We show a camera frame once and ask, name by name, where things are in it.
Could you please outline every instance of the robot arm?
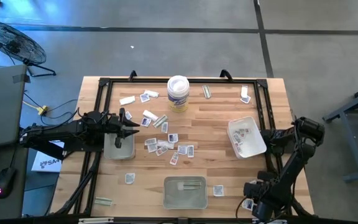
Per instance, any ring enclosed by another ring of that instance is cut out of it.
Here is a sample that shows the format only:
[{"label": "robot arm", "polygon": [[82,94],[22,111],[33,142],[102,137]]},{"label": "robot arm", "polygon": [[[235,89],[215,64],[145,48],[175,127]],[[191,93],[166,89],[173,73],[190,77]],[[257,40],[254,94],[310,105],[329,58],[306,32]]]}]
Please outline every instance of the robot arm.
[{"label": "robot arm", "polygon": [[139,130],[124,129],[138,127],[125,117],[125,109],[119,110],[119,115],[109,114],[107,111],[91,111],[80,115],[81,119],[55,126],[37,126],[33,124],[21,131],[20,144],[31,147],[45,154],[63,160],[62,149],[50,141],[60,140],[65,143],[64,151],[101,151],[104,144],[104,134],[117,134],[115,145],[121,147],[121,139]]},{"label": "robot arm", "polygon": [[290,142],[295,143],[295,149],[279,176],[260,171],[258,179],[263,181],[244,185],[244,195],[257,204],[252,215],[266,222],[271,219],[273,212],[282,213],[292,205],[291,186],[304,165],[313,157],[316,147],[323,143],[324,126],[302,117],[293,122],[293,127],[289,129],[267,130],[262,136],[267,147],[284,147]]}]

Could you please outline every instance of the wooden table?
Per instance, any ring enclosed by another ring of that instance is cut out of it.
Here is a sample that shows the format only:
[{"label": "wooden table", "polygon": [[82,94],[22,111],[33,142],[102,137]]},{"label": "wooden table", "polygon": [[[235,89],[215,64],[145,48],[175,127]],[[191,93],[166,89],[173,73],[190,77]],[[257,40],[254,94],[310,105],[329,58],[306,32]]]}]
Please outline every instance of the wooden table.
[{"label": "wooden table", "polygon": [[[98,80],[100,77],[84,77],[77,106],[82,113],[92,111]],[[278,129],[291,126],[291,113],[281,78],[268,78],[268,90]],[[113,200],[111,207],[93,205],[92,216],[96,217],[203,217],[203,218],[234,218],[235,210],[241,199],[245,182],[255,179],[259,170],[265,170],[263,155],[239,160],[236,158],[227,136],[227,122],[233,119],[251,116],[259,125],[256,111],[254,88],[250,86],[248,93],[252,97],[249,104],[240,101],[241,85],[209,84],[211,99],[205,99],[202,84],[190,84],[189,107],[184,113],[170,111],[167,100],[166,83],[115,83],[112,88],[110,112],[118,112],[119,99],[133,96],[136,102],[125,105],[130,111],[132,120],[140,123],[144,110],[161,116],[168,116],[169,133],[178,133],[179,144],[195,146],[195,157],[180,156],[178,164],[172,166],[169,160],[176,150],[169,150],[157,157],[148,153],[144,146],[145,139],[157,138],[167,140],[167,135],[160,128],[149,126],[139,127],[135,135],[136,156],[129,161],[112,161],[102,157],[95,197],[106,197]],[[141,103],[139,95],[144,90],[160,93],[158,98]],[[260,91],[262,106],[265,110],[263,92]],[[104,106],[105,93],[101,100]],[[283,156],[283,162],[289,155]],[[63,161],[51,212],[58,210],[70,197],[78,185],[84,153],[76,152]],[[135,182],[127,185],[125,173],[136,173]],[[204,210],[166,210],[162,206],[163,180],[168,176],[199,175],[207,180],[208,207]],[[225,197],[214,197],[213,186],[224,185]],[[85,189],[81,209],[85,207],[88,189]],[[304,208],[313,213],[308,184],[302,171],[296,182],[295,196]],[[240,217],[252,217],[251,212],[243,208]]]}]

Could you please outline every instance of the yellow plug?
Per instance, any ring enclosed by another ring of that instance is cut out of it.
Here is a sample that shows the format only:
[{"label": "yellow plug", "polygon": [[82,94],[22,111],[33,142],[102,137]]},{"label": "yellow plug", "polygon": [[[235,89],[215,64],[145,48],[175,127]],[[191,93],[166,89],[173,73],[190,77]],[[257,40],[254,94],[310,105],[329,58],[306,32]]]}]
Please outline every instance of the yellow plug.
[{"label": "yellow plug", "polygon": [[37,108],[37,111],[38,111],[38,115],[42,116],[44,115],[47,111],[48,111],[48,107],[43,105],[43,107],[38,107]]}]

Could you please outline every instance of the laptop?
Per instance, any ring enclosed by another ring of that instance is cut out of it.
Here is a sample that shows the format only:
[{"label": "laptop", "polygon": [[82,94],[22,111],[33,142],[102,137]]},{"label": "laptop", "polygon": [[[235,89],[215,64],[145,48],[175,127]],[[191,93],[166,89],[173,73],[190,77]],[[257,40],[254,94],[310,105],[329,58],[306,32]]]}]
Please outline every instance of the laptop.
[{"label": "laptop", "polygon": [[19,137],[26,65],[0,68],[0,146]]}]

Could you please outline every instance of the gray floor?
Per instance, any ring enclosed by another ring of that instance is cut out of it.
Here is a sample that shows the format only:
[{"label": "gray floor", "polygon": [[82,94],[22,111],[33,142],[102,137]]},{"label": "gray floor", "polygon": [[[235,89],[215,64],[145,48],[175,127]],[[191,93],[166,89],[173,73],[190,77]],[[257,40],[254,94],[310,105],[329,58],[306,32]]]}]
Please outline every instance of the gray floor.
[{"label": "gray floor", "polygon": [[[4,2],[0,21],[15,24],[257,28],[251,0]],[[358,1],[260,0],[260,6],[266,29],[358,30]],[[267,76],[259,34],[25,33],[45,49],[45,66],[58,73],[57,77],[33,78],[26,86],[34,100],[51,107],[76,98],[85,75],[128,75],[136,70],[142,76],[216,77],[225,68],[234,77]],[[358,35],[267,35],[267,44],[273,74],[285,79],[294,114],[323,122],[323,115],[358,91]],[[0,65],[11,64],[0,53]],[[51,116],[74,107],[75,103],[64,106]],[[40,122],[38,116],[24,106],[21,125],[33,122]],[[358,182],[342,181],[343,175],[356,170],[340,122],[326,125],[326,140],[306,166],[317,215],[358,221]],[[50,194],[45,191],[52,190],[27,191],[23,213],[41,215],[48,200],[37,207],[31,198],[47,197]]]}]

